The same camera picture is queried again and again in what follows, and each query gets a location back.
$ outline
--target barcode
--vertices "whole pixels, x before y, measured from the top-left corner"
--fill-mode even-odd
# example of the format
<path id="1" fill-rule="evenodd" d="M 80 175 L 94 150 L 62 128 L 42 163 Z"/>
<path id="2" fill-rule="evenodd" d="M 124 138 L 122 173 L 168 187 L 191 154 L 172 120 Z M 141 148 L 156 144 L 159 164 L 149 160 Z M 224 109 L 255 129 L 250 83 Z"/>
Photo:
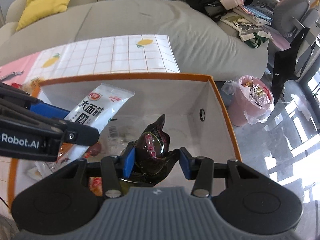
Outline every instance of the barcode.
<path id="1" fill-rule="evenodd" d="M 119 137 L 117 127 L 115 127 L 115 126 L 109 127 L 109 136 L 110 136 L 110 138 Z"/>

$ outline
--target metal screw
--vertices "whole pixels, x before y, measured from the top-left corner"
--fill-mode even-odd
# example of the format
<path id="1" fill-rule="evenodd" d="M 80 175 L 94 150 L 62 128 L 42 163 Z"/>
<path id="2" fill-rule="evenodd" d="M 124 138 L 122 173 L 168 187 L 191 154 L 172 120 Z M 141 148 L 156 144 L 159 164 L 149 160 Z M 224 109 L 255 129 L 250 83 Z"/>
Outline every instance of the metal screw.
<path id="1" fill-rule="evenodd" d="M 195 195 L 196 197 L 208 197 L 209 196 L 209 191 L 207 191 L 206 189 L 196 189 L 193 192 L 193 195 Z"/>
<path id="2" fill-rule="evenodd" d="M 105 194 L 109 198 L 117 198 L 121 196 L 120 190 L 117 190 L 117 189 L 109 189 L 106 191 Z"/>
<path id="3" fill-rule="evenodd" d="M 75 137 L 75 135 L 73 133 L 70 133 L 68 136 L 69 140 L 73 140 L 74 137 Z"/>

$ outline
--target pink cloth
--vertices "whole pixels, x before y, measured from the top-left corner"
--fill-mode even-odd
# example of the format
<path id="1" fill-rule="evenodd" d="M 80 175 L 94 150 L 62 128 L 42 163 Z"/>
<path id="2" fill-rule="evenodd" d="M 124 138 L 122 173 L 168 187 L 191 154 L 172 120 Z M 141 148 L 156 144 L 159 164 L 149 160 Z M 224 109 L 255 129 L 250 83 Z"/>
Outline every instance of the pink cloth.
<path id="1" fill-rule="evenodd" d="M 290 42 L 287 41 L 281 34 L 272 30 L 272 28 L 268 28 L 271 36 L 273 38 L 273 44 L 279 48 L 279 51 L 286 50 L 290 48 Z"/>
<path id="2" fill-rule="evenodd" d="M 244 5 L 244 0 L 219 0 L 226 10 Z"/>
<path id="3" fill-rule="evenodd" d="M 0 67 L 0 78 L 9 75 L 12 72 L 23 72 L 21 75 L 13 76 L 11 79 L 4 81 L 7 85 L 11 85 L 12 83 L 22 85 L 39 54 L 40 52 L 36 52 L 3 65 Z"/>

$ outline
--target gray gripper base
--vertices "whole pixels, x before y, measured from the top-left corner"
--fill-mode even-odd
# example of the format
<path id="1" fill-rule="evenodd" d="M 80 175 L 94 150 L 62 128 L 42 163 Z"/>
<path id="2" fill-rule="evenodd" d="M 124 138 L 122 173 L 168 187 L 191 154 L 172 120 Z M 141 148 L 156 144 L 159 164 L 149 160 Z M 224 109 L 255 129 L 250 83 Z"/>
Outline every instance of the gray gripper base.
<path id="1" fill-rule="evenodd" d="M 273 236 L 241 231 L 226 223 L 209 199 L 188 195 L 183 187 L 133 187 L 126 196 L 106 200 L 95 218 L 75 231 L 44 236 L 23 230 L 14 238 L 40 239 L 300 240 L 292 230 Z"/>

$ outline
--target yellow pillow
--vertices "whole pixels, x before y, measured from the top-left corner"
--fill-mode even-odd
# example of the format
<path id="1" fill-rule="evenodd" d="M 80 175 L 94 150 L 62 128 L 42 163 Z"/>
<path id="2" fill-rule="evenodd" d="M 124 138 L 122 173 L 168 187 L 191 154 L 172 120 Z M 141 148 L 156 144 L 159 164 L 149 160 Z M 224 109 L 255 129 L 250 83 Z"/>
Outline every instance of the yellow pillow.
<path id="1" fill-rule="evenodd" d="M 27 0 L 16 31 L 49 15 L 64 12 L 70 0 Z"/>

